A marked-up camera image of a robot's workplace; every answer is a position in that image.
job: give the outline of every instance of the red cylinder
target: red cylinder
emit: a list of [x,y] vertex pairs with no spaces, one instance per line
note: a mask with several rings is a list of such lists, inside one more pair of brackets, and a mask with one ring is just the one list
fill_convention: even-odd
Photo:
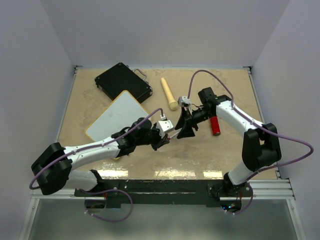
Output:
[[219,136],[221,134],[220,132],[220,126],[218,122],[218,117],[214,116],[210,118],[211,123],[211,129],[213,136]]

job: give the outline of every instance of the black base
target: black base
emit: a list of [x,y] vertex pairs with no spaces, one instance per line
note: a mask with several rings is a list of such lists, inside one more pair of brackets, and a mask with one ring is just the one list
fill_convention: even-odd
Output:
[[[222,190],[223,180],[102,180],[104,189],[117,188],[127,192],[134,204],[155,205],[205,205],[209,208],[230,206],[235,200],[221,201],[221,197],[237,197],[238,193],[227,195]],[[243,197],[252,193],[246,190],[245,184],[240,190]],[[76,190],[76,197],[92,197],[92,195]],[[101,200],[86,200],[86,206],[95,206]],[[102,207],[120,208],[121,204],[129,204],[129,199],[122,193],[110,192],[106,204]]]

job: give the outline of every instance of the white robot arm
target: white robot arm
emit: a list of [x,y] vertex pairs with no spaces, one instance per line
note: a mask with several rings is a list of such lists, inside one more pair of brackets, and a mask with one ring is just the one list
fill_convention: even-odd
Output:
[[202,106],[197,110],[191,109],[191,101],[186,96],[178,99],[182,112],[175,127],[176,130],[181,129],[177,138],[195,136],[193,129],[198,130],[197,124],[214,116],[226,121],[243,137],[242,162],[224,175],[225,188],[231,189],[244,184],[254,172],[281,159],[278,137],[267,134],[253,125],[255,123],[277,133],[277,129],[272,123],[264,124],[250,117],[235,104],[232,104],[228,96],[216,96],[210,87],[202,89],[198,95]]

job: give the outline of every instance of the clear panel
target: clear panel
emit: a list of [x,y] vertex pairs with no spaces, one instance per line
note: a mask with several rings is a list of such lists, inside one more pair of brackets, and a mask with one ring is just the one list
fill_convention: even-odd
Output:
[[[124,216],[129,205],[102,209]],[[42,199],[30,240],[296,240],[285,200],[256,200],[237,216],[202,205],[135,205],[123,222],[104,222],[84,214],[84,201]]]

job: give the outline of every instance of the cable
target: cable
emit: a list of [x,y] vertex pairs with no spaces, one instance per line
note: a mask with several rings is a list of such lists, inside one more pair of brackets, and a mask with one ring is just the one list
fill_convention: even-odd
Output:
[[139,122],[137,125],[135,125],[133,128],[131,128],[130,130],[128,130],[126,133],[122,134],[121,136],[118,136],[117,138],[115,139],[112,139],[111,141],[108,141],[108,142],[105,142],[103,144],[94,144],[94,145],[90,145],[90,146],[84,146],[84,147],[81,147],[81,148],[78,148],[77,150],[75,151],[71,151],[71,152],[68,152],[60,157],[58,157],[57,159],[53,160],[52,162],[50,162],[48,165],[46,165],[44,168],[42,168],[35,176],[34,178],[31,180],[30,184],[29,184],[29,188],[31,190],[35,190],[35,189],[39,189],[40,186],[33,186],[35,181],[38,179],[38,177],[44,173],[44,171],[46,171],[48,168],[50,168],[52,165],[54,165],[55,163],[59,162],[60,160],[62,160],[63,158],[65,157],[68,157],[72,154],[76,154],[78,152],[81,152],[81,151],[84,151],[84,150],[88,150],[88,149],[93,149],[93,148],[102,148],[104,147],[105,145],[108,145],[108,144],[111,144],[111,143],[114,143],[122,138],[124,138],[125,136],[127,136],[128,134],[132,133],[136,128],[138,128],[140,125],[142,125],[145,121],[148,120],[148,118],[150,118],[151,116],[153,116],[156,112],[158,111],[161,111],[161,115],[163,116],[164,115],[164,111],[162,108],[157,108],[156,110],[154,110],[152,113],[150,113],[148,116],[146,116],[141,122]]
[[[264,127],[256,124],[254,121],[252,121],[250,118],[248,118],[248,117],[247,117],[246,115],[244,115],[242,112],[240,112],[240,111],[236,108],[236,106],[234,106],[234,99],[235,99],[235,98],[234,98],[234,95],[232,94],[232,92],[227,88],[227,86],[226,86],[216,75],[214,75],[214,74],[213,74],[212,72],[210,72],[210,71],[207,71],[207,70],[202,69],[202,70],[196,71],[196,72],[192,75],[191,80],[190,80],[190,85],[189,85],[189,91],[188,91],[188,99],[190,98],[191,87],[192,87],[192,83],[193,83],[193,81],[194,81],[194,78],[195,78],[196,74],[197,74],[197,73],[200,73],[200,72],[204,72],[204,73],[207,73],[207,74],[211,75],[212,77],[214,77],[214,78],[224,87],[224,89],[229,93],[229,95],[230,95],[230,97],[231,97],[231,107],[232,107],[232,109],[233,109],[236,113],[238,113],[241,117],[243,117],[244,119],[246,119],[247,121],[249,121],[253,126],[257,127],[258,129],[264,131],[264,132],[267,133],[267,134],[276,136],[276,137],[281,138],[281,139],[286,139],[286,140],[289,140],[289,141],[292,141],[292,142],[297,142],[297,143],[303,144],[303,145],[305,145],[305,146],[307,146],[307,147],[310,148],[310,151],[309,151],[308,153],[306,153],[306,154],[304,154],[304,155],[302,155],[302,156],[300,156],[300,157],[298,157],[298,158],[296,158],[296,159],[294,159],[294,160],[287,161],[287,162],[280,163],[280,164],[275,164],[275,165],[273,165],[273,166],[268,166],[268,167],[262,168],[262,169],[260,169],[260,170],[258,170],[258,171],[256,171],[256,172],[254,172],[251,176],[249,176],[249,177],[247,178],[247,181],[250,180],[250,179],[252,179],[252,178],[253,178],[254,176],[256,176],[258,173],[264,172],[264,171],[266,171],[266,170],[273,169],[273,168],[277,168],[277,167],[283,167],[283,166],[286,166],[286,165],[289,165],[289,164],[293,164],[293,163],[299,162],[299,161],[301,161],[302,159],[305,159],[305,158],[307,158],[308,156],[310,156],[310,155],[315,151],[314,147],[313,147],[310,143],[308,143],[308,142],[306,142],[306,141],[303,141],[303,140],[300,140],[300,139],[297,139],[297,138],[294,138],[294,137],[285,136],[285,135],[281,135],[281,134],[278,134],[278,133],[269,131],[269,130],[265,129]],[[252,196],[251,196],[251,198],[250,198],[249,203],[248,203],[243,209],[241,209],[239,212],[234,213],[234,214],[242,213],[244,210],[246,210],[246,209],[250,206],[250,204],[251,204],[251,202],[252,202],[252,200],[253,200],[253,197],[254,197],[254,196],[253,196],[253,191],[251,191],[251,192],[252,192]]]
[[172,134],[171,136],[168,137],[168,140],[173,139],[175,136],[177,136],[180,133],[181,130],[176,131],[174,134]]
[[241,214],[242,212],[244,212],[250,205],[251,205],[251,203],[252,203],[252,201],[253,201],[253,199],[254,199],[254,190],[252,189],[252,187],[251,187],[251,185],[248,183],[248,186],[249,186],[249,188],[250,188],[250,191],[252,192],[252,194],[251,194],[251,197],[250,197],[250,200],[249,200],[249,202],[247,203],[247,205],[245,205],[245,207],[242,207],[241,209],[240,209],[240,211],[236,211],[236,212],[229,212],[229,211],[226,211],[226,213],[229,213],[229,214],[232,214],[232,215],[238,215],[238,214]]
[[110,193],[110,192],[119,192],[119,193],[123,193],[124,195],[126,195],[130,201],[130,210],[129,212],[127,213],[127,215],[125,215],[124,217],[120,218],[120,219],[116,219],[116,220],[113,220],[113,219],[108,219],[108,218],[105,218],[105,217],[102,217],[102,216],[99,216],[99,215],[96,215],[92,212],[90,212],[87,208],[86,205],[84,205],[84,209],[85,209],[85,214],[88,213],[89,215],[91,215],[92,217],[95,217],[97,219],[100,219],[102,221],[105,221],[105,222],[110,222],[110,223],[118,223],[118,222],[121,222],[125,219],[127,219],[131,213],[132,213],[132,210],[134,208],[134,202],[132,201],[132,198],[130,197],[130,195],[128,193],[126,193],[125,191],[123,190],[120,190],[120,189],[109,189],[109,190],[104,190],[104,191],[99,191],[99,192],[89,192],[89,191],[85,191],[85,190],[82,190],[80,189],[83,193],[86,193],[86,194],[89,194],[89,195],[100,195],[100,194],[104,194],[104,193]]

